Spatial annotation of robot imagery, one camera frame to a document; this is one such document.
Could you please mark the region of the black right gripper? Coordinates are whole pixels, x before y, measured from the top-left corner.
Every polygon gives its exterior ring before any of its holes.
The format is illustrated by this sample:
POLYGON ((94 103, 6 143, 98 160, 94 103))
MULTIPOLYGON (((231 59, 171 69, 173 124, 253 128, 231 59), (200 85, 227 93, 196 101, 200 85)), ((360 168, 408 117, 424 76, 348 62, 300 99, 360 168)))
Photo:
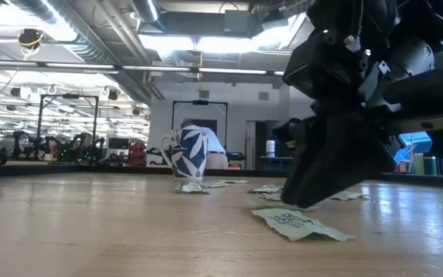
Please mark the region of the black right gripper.
POLYGON ((395 169, 399 135, 359 110, 360 91, 378 64, 375 0, 319 0, 306 12, 313 31, 296 47, 283 80, 314 102, 317 115, 281 125, 281 141, 293 153, 281 192, 285 204, 308 208, 353 185, 395 169))

